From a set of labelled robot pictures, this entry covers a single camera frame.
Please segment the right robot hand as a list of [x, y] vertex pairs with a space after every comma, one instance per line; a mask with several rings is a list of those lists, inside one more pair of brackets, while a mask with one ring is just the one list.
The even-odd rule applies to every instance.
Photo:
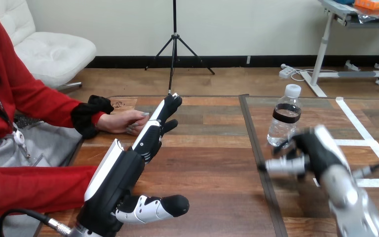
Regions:
[[273, 158], [257, 165], [259, 171], [297, 176], [312, 172], [317, 182], [334, 165], [351, 172], [343, 152], [323, 125], [292, 133], [273, 147], [271, 154]]

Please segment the person's hand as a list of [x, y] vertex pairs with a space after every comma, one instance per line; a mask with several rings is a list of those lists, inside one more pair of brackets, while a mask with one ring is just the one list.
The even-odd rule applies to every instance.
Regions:
[[103, 114], [96, 123], [96, 128], [112, 134], [127, 133], [138, 136], [149, 121], [149, 115], [147, 112], [137, 110], [121, 111], [110, 115]]

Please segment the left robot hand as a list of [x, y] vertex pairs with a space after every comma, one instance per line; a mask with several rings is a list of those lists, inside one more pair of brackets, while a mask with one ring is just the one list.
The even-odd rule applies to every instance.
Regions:
[[189, 201], [182, 195], [132, 195], [145, 165], [159, 151], [162, 137], [177, 127], [177, 120], [168, 118], [181, 104], [177, 93], [166, 96], [127, 150], [114, 139], [87, 187], [84, 205], [67, 237], [114, 237], [123, 224], [146, 224], [188, 212]]

